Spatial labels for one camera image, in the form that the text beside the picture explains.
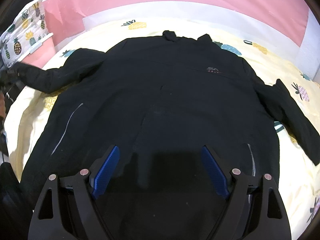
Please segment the jacket logo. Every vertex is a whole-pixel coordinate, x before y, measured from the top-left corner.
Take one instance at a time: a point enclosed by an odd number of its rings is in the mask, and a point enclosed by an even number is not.
[[[207,68],[207,71],[210,73],[221,73],[217,68],[212,67]]]

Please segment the jacket sleeve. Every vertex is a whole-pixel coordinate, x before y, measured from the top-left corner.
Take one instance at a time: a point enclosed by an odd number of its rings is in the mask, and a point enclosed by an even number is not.
[[[106,54],[101,51],[77,49],[60,68],[42,70],[17,62],[12,66],[12,70],[19,74],[20,80],[26,86],[50,94],[74,81],[80,81],[98,68],[106,58]]]
[[[286,86],[280,79],[277,79],[273,86],[265,85],[245,59],[243,59],[243,66],[268,114],[293,132],[309,159],[314,165],[318,165],[320,135],[291,97]]]

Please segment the pineapple print bed sheet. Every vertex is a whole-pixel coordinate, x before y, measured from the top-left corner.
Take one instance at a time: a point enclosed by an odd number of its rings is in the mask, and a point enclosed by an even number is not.
[[[68,56],[78,48],[107,51],[126,38],[162,35],[164,30],[175,31],[177,36],[194,39],[208,33],[212,41],[222,49],[244,57],[266,84],[273,85],[276,79],[280,78],[303,113],[320,132],[320,88],[308,76],[301,73],[291,62],[281,59],[254,41],[243,41],[225,31],[190,21],[141,18],[105,23],[75,38],[43,69],[62,66]],[[47,95],[26,87],[11,106],[4,126],[9,158],[18,179],[61,91]],[[292,237],[297,239],[307,227],[315,210],[315,202],[320,193],[320,179],[316,179],[320,177],[320,166],[313,165],[282,124],[275,122],[275,129],[280,140],[279,190],[288,213]]]
[[[0,51],[7,67],[11,67],[37,41],[48,35],[42,0],[28,3],[0,37]]]

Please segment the round silver pin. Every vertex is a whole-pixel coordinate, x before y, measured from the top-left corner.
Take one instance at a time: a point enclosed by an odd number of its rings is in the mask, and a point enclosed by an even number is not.
[[[232,173],[235,175],[239,175],[241,173],[241,171],[239,169],[233,169]]]
[[[83,169],[83,170],[80,171],[80,174],[81,174],[82,176],[87,175],[88,173],[89,173],[89,170],[88,170],[88,169]]]
[[[56,174],[51,174],[51,175],[49,176],[49,180],[55,180],[56,177],[57,177]]]
[[[268,174],[268,173],[264,174],[264,178],[267,179],[267,180],[271,180],[272,179],[271,175]]]

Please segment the blue gripper pad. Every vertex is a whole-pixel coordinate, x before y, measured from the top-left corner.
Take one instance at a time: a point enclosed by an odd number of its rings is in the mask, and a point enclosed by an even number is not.
[[[218,166],[217,162],[205,146],[202,147],[201,150],[201,161],[205,169],[207,170],[207,173],[209,174],[216,193],[222,196],[224,199],[228,199],[230,196],[230,192],[228,191],[227,179]]]
[[[97,175],[90,181],[93,191],[91,193],[93,199],[97,199],[100,195],[104,194],[107,185],[111,179],[113,171],[115,170],[120,158],[120,151],[118,146],[114,146],[108,158],[105,160]]]

